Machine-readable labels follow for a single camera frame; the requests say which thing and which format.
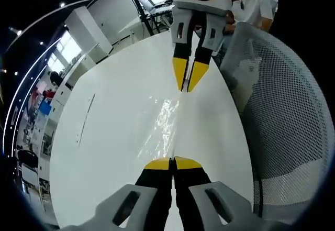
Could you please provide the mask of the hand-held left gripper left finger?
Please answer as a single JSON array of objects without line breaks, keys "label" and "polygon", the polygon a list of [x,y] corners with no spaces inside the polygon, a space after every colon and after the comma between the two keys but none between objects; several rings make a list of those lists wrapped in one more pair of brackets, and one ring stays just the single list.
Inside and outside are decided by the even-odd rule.
[{"label": "hand-held left gripper left finger", "polygon": [[144,166],[135,184],[126,184],[102,201],[86,230],[164,230],[171,207],[171,158]]}]

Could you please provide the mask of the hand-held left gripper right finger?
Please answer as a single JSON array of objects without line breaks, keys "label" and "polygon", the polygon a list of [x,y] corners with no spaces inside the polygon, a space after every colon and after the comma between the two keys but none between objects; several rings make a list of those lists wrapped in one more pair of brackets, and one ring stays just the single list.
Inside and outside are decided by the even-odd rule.
[{"label": "hand-held left gripper right finger", "polygon": [[253,230],[251,203],[195,160],[174,157],[176,203],[185,230]]}]

